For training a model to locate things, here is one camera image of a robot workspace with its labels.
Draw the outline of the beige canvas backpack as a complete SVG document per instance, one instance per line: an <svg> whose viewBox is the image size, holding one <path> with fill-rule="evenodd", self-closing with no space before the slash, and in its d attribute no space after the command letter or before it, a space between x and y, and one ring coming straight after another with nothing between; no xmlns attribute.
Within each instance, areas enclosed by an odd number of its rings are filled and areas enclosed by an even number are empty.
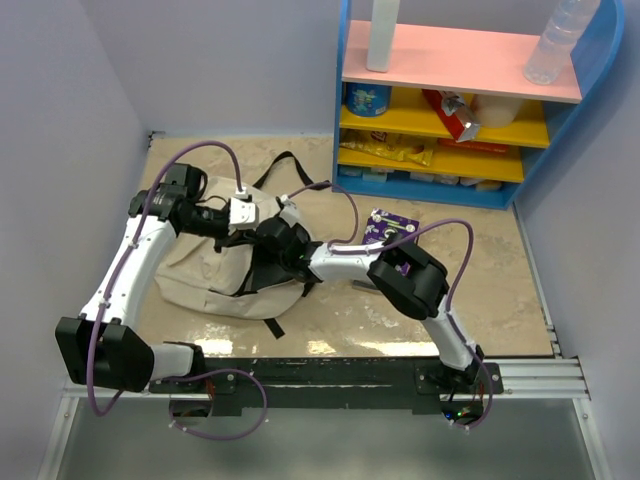
<svg viewBox="0 0 640 480"><path fill-rule="evenodd" d="M201 314L275 323L315 286L294 279L256 245L220 253L213 246L213 238L177 238L154 275L164 301Z"/></svg>

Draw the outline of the purple paperback book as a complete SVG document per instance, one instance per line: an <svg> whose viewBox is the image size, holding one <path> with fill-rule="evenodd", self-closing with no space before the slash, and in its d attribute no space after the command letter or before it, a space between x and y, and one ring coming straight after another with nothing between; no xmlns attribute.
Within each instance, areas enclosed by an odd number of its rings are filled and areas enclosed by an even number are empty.
<svg viewBox="0 0 640 480"><path fill-rule="evenodd" d="M385 241L388 237L399 234L406 237L420 227L418 220L374 208L364 228L363 244L374 244Z"/></svg>

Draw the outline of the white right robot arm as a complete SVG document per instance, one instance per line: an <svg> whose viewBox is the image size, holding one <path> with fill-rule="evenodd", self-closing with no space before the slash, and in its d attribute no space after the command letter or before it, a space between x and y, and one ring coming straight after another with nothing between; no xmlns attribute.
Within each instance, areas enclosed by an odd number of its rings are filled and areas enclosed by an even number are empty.
<svg viewBox="0 0 640 480"><path fill-rule="evenodd" d="M440 226L459 224L468 234L467 250L452 283L448 270L423 250L416 239ZM395 234L375 244L332 245L310 239L300 225L271 218L257 229L257 244L297 281L368 281L404 316L418 320L436 344L443 381L459 393L481 380L483 354L461 326L453 297L470 260L474 231L465 220L444 219L403 237Z"/></svg>

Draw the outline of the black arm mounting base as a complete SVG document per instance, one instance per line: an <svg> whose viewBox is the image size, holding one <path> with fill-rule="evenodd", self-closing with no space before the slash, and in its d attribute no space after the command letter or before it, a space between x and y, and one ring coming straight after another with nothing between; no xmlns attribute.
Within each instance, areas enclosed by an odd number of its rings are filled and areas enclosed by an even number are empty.
<svg viewBox="0 0 640 480"><path fill-rule="evenodd" d="M153 394L204 399L213 393L213 414L237 416L244 408L409 410L414 414L480 415L488 388L504 392L499 365L488 363L474 385L443 381L435 357L207 358L196 369L215 370L208 381L156 381Z"/></svg>

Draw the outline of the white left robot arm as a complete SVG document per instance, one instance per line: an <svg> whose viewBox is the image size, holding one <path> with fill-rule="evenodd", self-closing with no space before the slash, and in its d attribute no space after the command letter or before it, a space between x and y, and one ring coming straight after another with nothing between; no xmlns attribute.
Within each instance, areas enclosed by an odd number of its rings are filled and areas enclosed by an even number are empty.
<svg viewBox="0 0 640 480"><path fill-rule="evenodd" d="M61 318L55 329L72 382L128 392L168 377L185 392L205 385L207 368L195 346L150 346L136 329L156 270L180 235L223 240L256 224L247 187L233 183L224 206L215 209L201 201L207 184L203 170L177 163L133 197L123 239L100 286L77 316Z"/></svg>

